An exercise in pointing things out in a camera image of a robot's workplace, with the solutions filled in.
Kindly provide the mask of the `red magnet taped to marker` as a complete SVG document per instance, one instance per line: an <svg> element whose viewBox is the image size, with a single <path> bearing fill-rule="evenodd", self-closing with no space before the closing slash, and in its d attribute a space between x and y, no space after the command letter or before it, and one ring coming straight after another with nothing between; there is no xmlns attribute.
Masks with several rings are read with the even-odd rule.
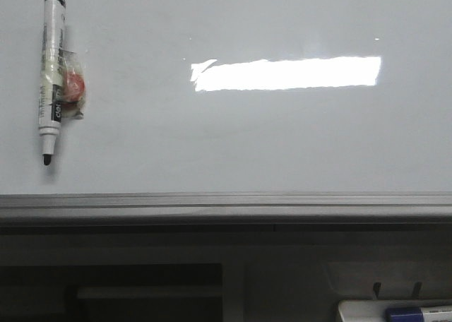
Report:
<svg viewBox="0 0 452 322"><path fill-rule="evenodd" d="M70 119L83 119L86 99L86 86L81 63L75 52L63 51L62 61L63 91L59 98L62 116Z"/></svg>

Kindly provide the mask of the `black and white whiteboard marker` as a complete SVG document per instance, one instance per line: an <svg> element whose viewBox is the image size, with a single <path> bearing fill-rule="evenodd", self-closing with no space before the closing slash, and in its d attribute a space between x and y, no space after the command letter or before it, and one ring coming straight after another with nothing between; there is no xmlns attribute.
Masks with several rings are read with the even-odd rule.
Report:
<svg viewBox="0 0 452 322"><path fill-rule="evenodd" d="M65 0L44 0L38 131L42 141L42 159L45 166L52 162L57 137L61 130L65 15Z"/></svg>

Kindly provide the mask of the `white plastic tray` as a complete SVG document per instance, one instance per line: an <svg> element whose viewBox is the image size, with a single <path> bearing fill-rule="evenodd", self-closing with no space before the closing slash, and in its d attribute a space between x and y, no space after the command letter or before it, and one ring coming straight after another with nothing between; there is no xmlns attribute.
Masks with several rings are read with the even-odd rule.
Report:
<svg viewBox="0 0 452 322"><path fill-rule="evenodd" d="M337 321L387 321L389 308L451 306L451 299L348 300L339 303Z"/></svg>

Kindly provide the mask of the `blue capped marker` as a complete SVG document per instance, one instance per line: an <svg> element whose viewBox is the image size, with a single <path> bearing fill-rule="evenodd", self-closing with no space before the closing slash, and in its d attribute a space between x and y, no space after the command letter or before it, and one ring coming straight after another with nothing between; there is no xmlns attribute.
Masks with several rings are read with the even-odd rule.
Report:
<svg viewBox="0 0 452 322"><path fill-rule="evenodd" d="M451 322L451 306L389 308L385 314L390 322Z"/></svg>

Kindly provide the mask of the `white whiteboard with aluminium frame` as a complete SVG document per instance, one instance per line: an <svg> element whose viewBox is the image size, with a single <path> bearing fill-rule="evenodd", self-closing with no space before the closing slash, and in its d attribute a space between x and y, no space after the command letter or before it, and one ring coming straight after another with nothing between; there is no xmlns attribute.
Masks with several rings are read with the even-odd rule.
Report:
<svg viewBox="0 0 452 322"><path fill-rule="evenodd" d="M451 221L451 0L66 0L49 166L43 4L1 0L2 226Z"/></svg>

